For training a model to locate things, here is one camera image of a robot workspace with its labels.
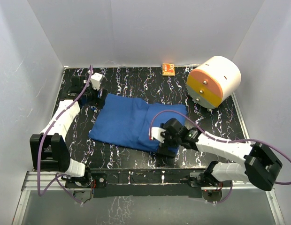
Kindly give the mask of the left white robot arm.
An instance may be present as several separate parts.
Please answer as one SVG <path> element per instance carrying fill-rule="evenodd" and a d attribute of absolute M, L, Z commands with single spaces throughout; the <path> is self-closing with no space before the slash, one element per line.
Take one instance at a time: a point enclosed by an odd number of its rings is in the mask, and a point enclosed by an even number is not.
<path fill-rule="evenodd" d="M 76 178 L 76 182 L 87 187 L 92 175 L 86 165 L 73 160 L 65 143 L 66 134 L 84 105 L 102 109 L 105 105 L 107 90 L 100 89 L 103 76 L 99 73 L 73 76 L 71 86 L 63 93 L 58 109 L 48 125 L 30 138 L 33 167 L 36 170 L 60 172 Z"/>

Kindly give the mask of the blue surgical drape cloth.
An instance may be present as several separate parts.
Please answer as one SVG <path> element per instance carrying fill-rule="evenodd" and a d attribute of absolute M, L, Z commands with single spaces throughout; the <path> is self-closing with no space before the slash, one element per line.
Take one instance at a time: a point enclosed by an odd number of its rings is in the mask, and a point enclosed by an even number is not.
<path fill-rule="evenodd" d="M 161 111 L 153 122 L 153 127 L 159 127 L 169 119 L 175 118 L 182 125 L 187 114 L 186 106 L 163 105 L 159 103 L 148 104 L 140 98 L 129 98 L 108 94 L 104 107 L 98 114 L 89 137 L 103 143 L 121 147 L 156 152 L 159 142 L 151 141 L 149 127 L 155 115 Z"/>

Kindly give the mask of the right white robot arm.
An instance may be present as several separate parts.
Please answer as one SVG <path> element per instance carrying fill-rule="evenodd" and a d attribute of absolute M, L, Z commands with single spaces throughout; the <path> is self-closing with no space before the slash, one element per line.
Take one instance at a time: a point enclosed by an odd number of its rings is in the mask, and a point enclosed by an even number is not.
<path fill-rule="evenodd" d="M 198 183 L 210 186 L 231 180 L 250 182 L 261 190 L 270 191 L 283 166 L 265 144 L 221 139 L 195 127 L 188 129 L 174 118 L 162 123 L 160 127 L 152 127 L 149 135 L 151 139 L 159 141 L 160 154 L 170 154 L 171 148 L 183 146 L 231 160 L 231 163 L 213 161 L 198 175 Z"/>

